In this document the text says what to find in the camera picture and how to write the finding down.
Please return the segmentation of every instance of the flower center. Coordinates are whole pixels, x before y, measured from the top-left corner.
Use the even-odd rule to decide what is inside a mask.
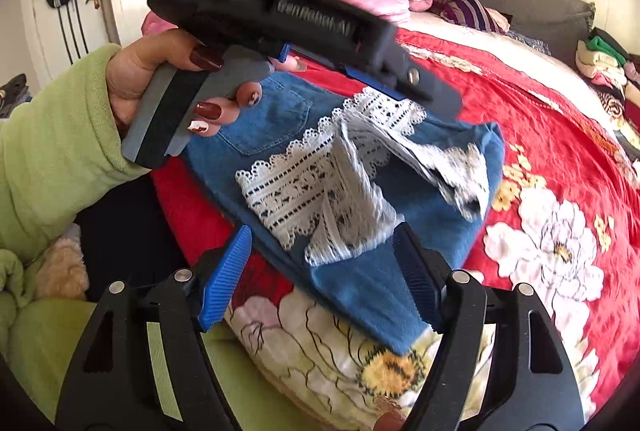
[[[425,378],[424,366],[412,350],[398,357],[388,350],[377,350],[369,356],[358,376],[365,392],[399,398],[409,390],[415,390]]]
[[[556,243],[554,247],[554,254],[560,256],[562,258],[562,261],[564,261],[565,263],[569,263],[574,258],[574,255],[571,253],[571,251],[561,243]]]

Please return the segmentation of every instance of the silver bolt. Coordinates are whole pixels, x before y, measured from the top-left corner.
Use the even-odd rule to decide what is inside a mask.
[[[451,277],[456,283],[469,283],[469,275],[464,270],[456,270]]]
[[[119,294],[124,290],[124,282],[122,281],[114,281],[109,286],[109,292],[112,294]]]
[[[524,294],[525,296],[533,296],[533,287],[530,286],[529,283],[520,283],[518,285],[518,290],[520,291],[521,294]]]
[[[420,82],[420,72],[418,72],[417,68],[409,68],[406,76],[412,86],[417,86],[418,82]]]
[[[193,273],[188,268],[181,268],[174,274],[174,280],[184,283],[193,277]]]

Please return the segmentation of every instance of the green fabric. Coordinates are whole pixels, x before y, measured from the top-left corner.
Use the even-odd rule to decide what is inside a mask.
[[[0,352],[49,419],[94,305],[33,301],[41,261],[34,258],[77,212],[146,172],[122,157],[107,97],[106,65],[119,49],[109,45],[84,57],[0,123]],[[205,341],[245,431],[319,429],[268,384],[226,325]],[[150,348],[162,406],[178,416],[157,326]]]
[[[620,55],[617,50],[613,49],[611,45],[604,41],[600,36],[591,38],[590,40],[588,40],[586,45],[589,50],[593,50],[594,52],[604,52],[606,54],[609,54],[610,56],[613,56],[618,60],[620,66],[623,66],[626,63],[626,59],[622,55]]]

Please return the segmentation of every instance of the gray handle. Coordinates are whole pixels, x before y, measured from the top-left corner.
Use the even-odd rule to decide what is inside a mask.
[[[273,72],[264,56],[242,46],[229,47],[222,58],[223,67],[211,73],[178,70],[168,63],[158,67],[122,141],[125,158],[149,169],[161,167],[168,155],[179,155],[190,140],[187,127],[198,101],[234,98],[239,85],[261,81]]]

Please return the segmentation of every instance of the blue jeans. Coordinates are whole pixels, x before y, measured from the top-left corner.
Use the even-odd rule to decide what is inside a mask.
[[[224,126],[218,136],[193,137],[184,156],[211,200],[235,223],[254,233],[254,247],[275,268],[312,298],[374,341],[398,354],[408,351],[426,328],[421,321],[387,240],[357,258],[311,267],[304,260],[309,238],[298,236],[285,251],[247,206],[235,180],[256,160],[285,153],[291,140],[316,128],[322,117],[340,108],[343,97],[299,77],[276,72],[262,82],[262,100],[251,111]],[[487,165],[490,199],[500,183],[504,143],[495,123],[472,126],[428,116],[409,136],[418,144],[465,149],[475,143]],[[451,268],[460,268],[484,220],[466,221],[434,186],[392,156],[374,182],[385,199],[411,225],[423,246],[442,253]]]

